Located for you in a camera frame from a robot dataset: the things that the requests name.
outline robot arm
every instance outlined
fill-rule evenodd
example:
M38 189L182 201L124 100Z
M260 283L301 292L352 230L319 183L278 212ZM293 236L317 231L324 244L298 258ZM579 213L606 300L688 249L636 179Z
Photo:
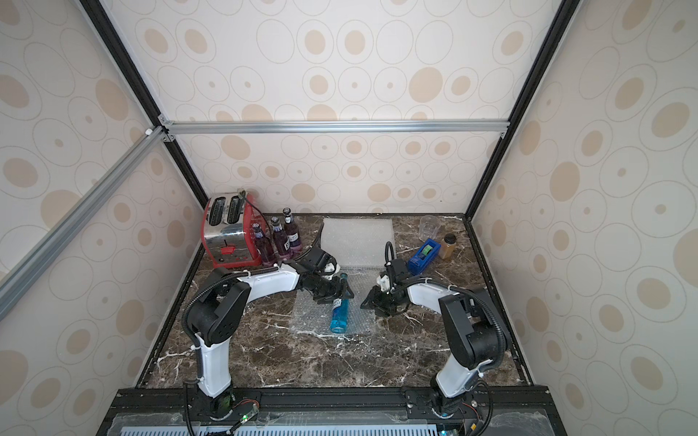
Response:
M442 315L451 354L434 378L438 390L433 403L440 414L446 413L457 407L459 397L473 389L485 370L499 365L511 344L509 333L487 290L462 290L414 277L401 259L392 259L385 266L361 308L387 317L417 304ZM196 345L198 388L205 395L204 407L211 418L222 419L230 413L228 349L245 305L292 290L307 290L318 303L353 298L338 271L331 255L312 247L302 258L273 269L232 272L218 268L211 273L182 316L184 330ZM472 318L480 320L472 323Z
M434 382L440 390L437 408L449 409L457 403L451 399L472 390L485 370L499 366L511 336L486 289L463 290L414 277L404 260L387 258L388 248L385 271L361 307L380 317L404 313L410 304L441 314L451 354Z
M233 272L216 268L185 308L182 326L197 352L198 388L210 398L209 415L222 419L229 412L230 339L250 301L277 292L307 290L319 304L354 297L337 273L336 259L312 247L302 257L274 268Z

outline toaster slot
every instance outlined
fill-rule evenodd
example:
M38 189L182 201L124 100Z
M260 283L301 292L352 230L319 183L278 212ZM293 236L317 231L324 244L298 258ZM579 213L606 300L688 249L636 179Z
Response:
M240 220L240 197L235 195L230 199L228 208L228 224L235 224Z
M214 203L211 205L211 211L209 212L209 225L221 224L224 206L225 197L218 197L214 200Z

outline brown marble surface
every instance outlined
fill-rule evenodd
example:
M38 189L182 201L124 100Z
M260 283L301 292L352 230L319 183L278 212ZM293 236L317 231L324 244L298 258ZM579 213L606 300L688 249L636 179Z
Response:
M422 245L417 238L419 216L367 218L392 219L396 256L407 259ZM455 233L457 247L450 259L437 257L425 274L461 287L482 286L480 268L460 217L440 218L443 226L438 240L445 233ZM309 245L322 216L297 216L297 222L304 244ZM198 291L211 268L209 258L204 257L186 301ZM234 386L428 386L449 356L441 316L429 309L411 306L402 315L378 318L371 334L293 334L288 327L295 297L296 291L278 293L247 305L230 344ZM147 387L179 387L183 380L195 378L195 358L179 316L181 309ZM485 380L492 385L521 384L509 352L502 366L489 371Z

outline toaster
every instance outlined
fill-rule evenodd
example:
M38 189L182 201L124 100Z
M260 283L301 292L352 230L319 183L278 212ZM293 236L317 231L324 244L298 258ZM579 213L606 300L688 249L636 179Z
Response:
M201 242L211 257L214 268L262 264L260 253L255 247L252 224L259 223L265 232L267 224L250 205L250 201L254 202L254 197L241 191L216 195L206 205L201 224Z

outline black cable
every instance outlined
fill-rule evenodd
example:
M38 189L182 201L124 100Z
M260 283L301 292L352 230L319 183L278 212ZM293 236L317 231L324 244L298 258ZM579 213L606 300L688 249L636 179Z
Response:
M272 236L272 234L273 234L273 233L272 233L272 227L269 225L269 221L267 220L267 216L266 216L261 210L259 210L259 208L258 208L257 206L255 206L254 203L252 203L250 200L247 199L247 192L245 192L245 191L243 190L243 191L240 192L240 194L242 195L242 199L243 199L245 202L247 202L247 203L248 203L250 206L252 206L257 212L260 213L260 215L262 216L262 219L264 220L265 224L267 225L267 230L269 231L269 238L271 238L271 236Z
M194 433L194 427L191 425L191 417L189 416L189 385L196 384L196 382L189 382L184 380L184 422L186 423L186 430L189 432L189 436L196 436Z
M397 281L395 277L395 267L392 266L392 261L395 260L395 250L393 249L392 242L388 241L385 243L385 273L388 276L388 283L390 284L390 291L393 292L395 288L395 282ZM405 312L410 307L408 304L405 308Z
M186 430L189 433L189 436L196 436L196 433L194 433L194 427L191 425L191 417L189 416L189 385L190 384L197 384L197 382L190 382L188 380L184 380L184 422L186 423ZM257 408L259 410L259 402L257 400L252 400L250 398L245 398L239 403L237 403L235 406L232 407L233 410L235 410L238 406L247 404L247 403L253 403L257 405ZM249 418L252 416L255 416L258 412L254 412L252 415L250 415ZM250 419L247 418L247 420L243 421L240 419L238 422L236 422L229 430L221 431L221 432L215 432L215 433L207 433L207 436L228 436L232 435L234 431L236 431L238 428L242 426L242 424L246 423Z
M393 260L395 260L395 250L392 247L392 242L388 241L385 243L385 263Z
M256 276L256 275L259 275L259 274L271 273L271 272L277 271L278 269L279 269L279 268L273 266L273 267L271 267L271 268L264 268L264 269L258 269L257 271L252 271L252 272L250 272L250 274L251 274L252 276ZM202 373L202 363L201 363L201 349L200 349L201 344L199 343L199 340L196 338L196 335L194 334L194 332L192 331L192 329L189 327L189 323L188 323L189 312L191 312L191 308L194 306L194 304L196 303L196 301L197 301L199 298L201 298L204 294L206 294L206 293L212 291L215 287L224 285L224 284L226 284L226 283L228 283L228 282L234 280L235 278L246 277L247 274L248 274L248 273L245 273L245 272L242 272L242 271L238 271L238 272L236 272L236 273L232 273L232 274L230 274L229 276L226 276L226 277L220 279L219 281L215 282L213 285L210 285L209 287L203 289L201 292L198 292L198 293L194 296L194 298L192 298L192 299L189 301L189 303L187 303L186 307L184 308L184 312L181 314L181 327L182 327L182 330L184 330L184 333L186 333L186 335L189 337L189 339L191 340L191 342L194 344L194 347L198 347L198 349L196 350L196 351L197 351L197 352L196 352L196 376L197 376L197 378L199 378L199 379L203 376L203 373Z
M451 290L454 292L458 292L459 294L464 294L467 295L469 298L473 299L475 303L477 303L481 308L482 311L485 314L485 317L487 317L487 320L492 324L494 327L495 333L497 335L497 357L494 359L493 362L488 363L487 365L483 365L480 368L480 372L484 372L486 370L490 370L492 368L497 368L499 365L502 364L502 361L504 361L504 353L506 351L507 347L507 339L504 336L504 331L502 330L502 326L499 325L499 322L497 321L497 317L494 315L494 312L492 312L492 309L489 307L487 303L485 303L481 298L479 298L476 293L473 291L464 289L462 287L456 287L456 286L451 286L449 287L448 285L444 285L441 282L438 282L437 280L433 280L431 278L414 278L414 279L407 279L405 280L405 283L402 284L402 286L398 287L395 289L395 292L398 292L399 290L406 289L407 287L410 287L414 284L417 283L427 283L429 282L430 284L441 286L447 290Z
M300 256L296 257L295 260L300 260L300 259L302 259L303 257L305 257L305 256L310 252L310 250L311 250L313 247L318 247L318 248L320 248L320 236L322 236L322 229L323 229L324 227L325 227L325 222L323 221L323 222L320 224L320 228L318 229L318 234L315 235L315 239L313 240L313 243L310 244L310 246L308 247L308 249L305 250Z
M480 427L480 431L478 431L477 433L473 433L470 436L480 436L482 432L484 432L487 429L487 426L489 426L490 421L492 421L492 414L494 412L494 404L492 403L492 392L490 392L489 390L489 385L483 379L480 379L477 383L475 383L475 387L477 386L483 386L485 388L485 391L487 391L487 409L489 411L487 412L487 418L484 420L482 427Z

